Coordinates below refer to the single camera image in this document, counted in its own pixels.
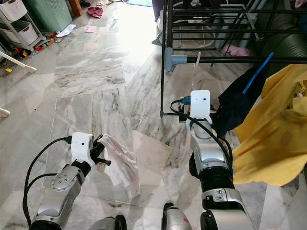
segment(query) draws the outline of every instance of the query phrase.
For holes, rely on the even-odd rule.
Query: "blue hanger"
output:
[[[247,84],[247,86],[243,90],[243,92],[242,92],[243,94],[246,93],[246,91],[249,89],[250,85],[253,83],[253,81],[255,80],[257,75],[263,70],[263,68],[266,66],[266,64],[269,62],[269,60],[273,57],[273,55],[274,55],[274,52],[271,52],[270,55],[267,57],[267,59],[265,59],[263,64],[257,69],[254,76],[250,79],[249,83]]]

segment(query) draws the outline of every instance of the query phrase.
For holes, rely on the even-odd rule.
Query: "rug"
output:
[[[126,3],[130,5],[138,5],[138,6],[148,6],[148,7],[153,6],[152,0],[128,0],[126,1]]]

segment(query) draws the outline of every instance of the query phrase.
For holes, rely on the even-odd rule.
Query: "white cloth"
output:
[[[136,156],[110,135],[104,134],[98,141],[105,146],[105,159],[111,161],[111,165],[105,167],[105,173],[114,186],[123,182],[128,198],[132,200],[141,193]]]

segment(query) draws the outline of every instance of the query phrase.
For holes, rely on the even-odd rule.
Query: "plastic storage drawer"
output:
[[[31,44],[38,38],[37,33],[29,22],[16,21],[12,23],[12,26],[15,28],[16,31],[18,31],[18,34],[24,39],[27,45]],[[21,43],[11,30],[3,28],[2,30],[5,32],[5,34],[11,41]]]
[[[22,0],[9,0],[0,4],[0,10],[9,21],[17,21],[27,13]]]
[[[27,3],[49,32],[62,31],[72,22],[65,0],[28,0]]]

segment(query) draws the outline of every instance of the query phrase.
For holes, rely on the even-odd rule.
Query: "black metal bar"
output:
[[[246,16],[246,14],[238,14],[238,15],[237,15],[237,19],[235,19],[235,20],[233,21],[234,26],[239,27],[240,24],[241,24],[241,22],[242,22],[242,20],[243,20],[243,18],[245,18],[245,16]],[[227,52],[228,52],[228,50],[229,50],[229,48],[230,48],[230,45],[231,45],[231,43],[233,42],[233,40],[234,40],[234,38],[235,38],[235,33],[230,34],[230,36],[231,36],[231,40],[230,40],[230,43],[229,43],[229,45],[228,45],[228,47],[227,47],[227,50],[226,50],[224,56],[226,56],[226,54],[227,54]],[[228,42],[228,39],[229,39],[229,38],[226,38],[226,39],[225,39],[225,41],[223,42],[223,44],[222,44],[222,46],[221,46],[221,49],[224,48],[224,46],[225,46],[226,43]]]
[[[297,27],[299,27],[299,26],[302,26],[302,25],[306,25],[307,23],[299,23],[299,24],[297,24],[297,25],[295,25],[295,26],[292,26],[292,27],[290,27],[289,29],[287,29],[287,31],[290,31],[290,30],[292,30],[292,29],[295,29],[295,28],[297,28]],[[263,36],[262,38],[264,39],[264,38],[268,38],[268,37],[272,37],[272,36],[274,36],[274,35],[276,35],[276,34],[280,34],[280,33],[269,33],[269,35],[267,35],[267,36]]]
[[[231,56],[202,56],[200,63],[258,63],[263,62],[267,57],[231,57]],[[197,56],[188,56],[187,63],[195,63]],[[307,57],[273,57],[270,63],[284,64],[307,64]]]
[[[173,15],[173,21],[177,21],[177,20],[184,20],[184,19],[211,19],[211,18],[221,18],[221,19],[236,19],[237,17],[235,16],[231,16],[231,15],[207,15],[207,16],[199,16],[199,15],[182,15],[182,16],[175,16]]]
[[[287,11],[287,10],[249,10],[249,9],[209,9],[209,10],[173,10],[174,16],[195,15],[198,13],[282,13],[282,14],[307,14],[306,11]]]
[[[164,94],[164,66],[165,66],[165,35],[166,35],[166,0],[163,3],[163,27],[162,27],[162,57],[161,57],[161,91],[160,91],[160,116],[163,117]]]
[[[234,7],[233,6],[223,6],[223,9],[224,8],[230,8],[230,9],[233,9]],[[182,10],[182,6],[181,5],[177,5],[177,6],[174,6],[174,9],[179,9],[179,10]],[[209,9],[214,9],[216,10],[216,6],[205,6],[205,7],[202,7],[202,6],[197,6],[197,7],[190,7],[188,10],[193,10],[193,9],[196,9],[196,10],[209,10]]]
[[[178,114],[175,114],[175,113],[164,113],[164,115],[168,115],[168,116],[178,116]]]
[[[173,22],[173,26],[178,25],[178,26],[211,26],[211,25],[216,25],[216,26],[223,26],[223,25],[233,25],[232,23],[175,23]]]
[[[168,0],[167,4],[167,37],[166,37],[166,47],[173,47],[173,0]]]
[[[307,34],[307,31],[295,30],[252,30],[252,29],[226,29],[226,30],[173,30],[174,34],[204,34],[204,33],[267,33],[267,34]]]
[[[279,2],[279,0],[275,0],[274,1],[273,10],[277,9],[278,2]],[[269,17],[269,21],[268,21],[267,28],[266,28],[267,30],[269,30],[271,28],[273,20],[274,20],[274,17],[275,17],[275,13],[272,13],[270,15],[270,17]],[[265,39],[262,41],[260,49],[259,49],[259,55],[261,55],[261,53],[263,52],[263,49],[264,49],[264,46],[265,46],[265,43],[266,43],[267,39],[268,39],[267,38],[267,34],[265,34]]]
[[[205,47],[205,48],[174,48],[173,49],[174,51],[175,50],[184,50],[184,51],[194,51],[194,50],[216,50],[215,47]]]
[[[173,41],[225,40],[225,38],[173,38]],[[252,38],[234,38],[234,40],[253,40]]]

